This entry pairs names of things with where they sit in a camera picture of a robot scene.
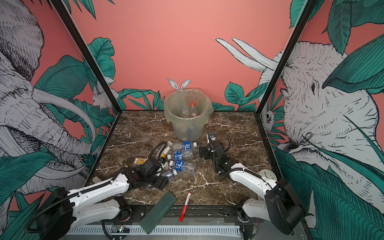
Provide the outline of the clear bottle green cap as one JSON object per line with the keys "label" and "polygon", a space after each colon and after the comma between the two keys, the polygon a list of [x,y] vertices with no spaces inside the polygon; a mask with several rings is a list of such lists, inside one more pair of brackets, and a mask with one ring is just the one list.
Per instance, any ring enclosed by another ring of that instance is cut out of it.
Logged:
{"label": "clear bottle green cap", "polygon": [[190,117],[190,110],[189,109],[181,109],[180,110],[180,117],[184,119],[188,119]]}

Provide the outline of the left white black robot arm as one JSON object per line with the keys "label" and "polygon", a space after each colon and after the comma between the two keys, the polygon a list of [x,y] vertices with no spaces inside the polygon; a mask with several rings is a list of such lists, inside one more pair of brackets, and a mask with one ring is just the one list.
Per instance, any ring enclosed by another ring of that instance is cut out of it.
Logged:
{"label": "left white black robot arm", "polygon": [[161,163],[148,159],[142,165],[120,168],[112,178],[88,187],[55,190],[25,226],[25,232],[37,233],[42,240],[58,240],[70,230],[90,223],[132,218],[131,206],[123,193],[143,186],[163,190],[169,179],[160,174]]}

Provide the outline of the clear bottle red label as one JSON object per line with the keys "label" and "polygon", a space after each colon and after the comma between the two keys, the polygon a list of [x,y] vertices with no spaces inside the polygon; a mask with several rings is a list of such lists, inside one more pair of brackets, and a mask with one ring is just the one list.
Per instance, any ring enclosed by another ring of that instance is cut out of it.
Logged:
{"label": "clear bottle red label", "polygon": [[190,118],[195,118],[199,115],[198,110],[195,107],[195,103],[190,104]]}

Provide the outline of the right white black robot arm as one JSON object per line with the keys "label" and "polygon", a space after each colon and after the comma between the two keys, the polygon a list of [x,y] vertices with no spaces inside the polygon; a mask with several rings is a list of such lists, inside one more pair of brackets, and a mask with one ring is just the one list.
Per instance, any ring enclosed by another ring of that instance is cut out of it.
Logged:
{"label": "right white black robot arm", "polygon": [[260,201],[250,198],[240,206],[248,218],[270,221],[281,233],[292,234],[305,215],[302,201],[292,185],[285,179],[276,181],[251,171],[229,158],[227,151],[219,141],[199,147],[200,157],[212,161],[219,177],[238,182],[261,197]]}

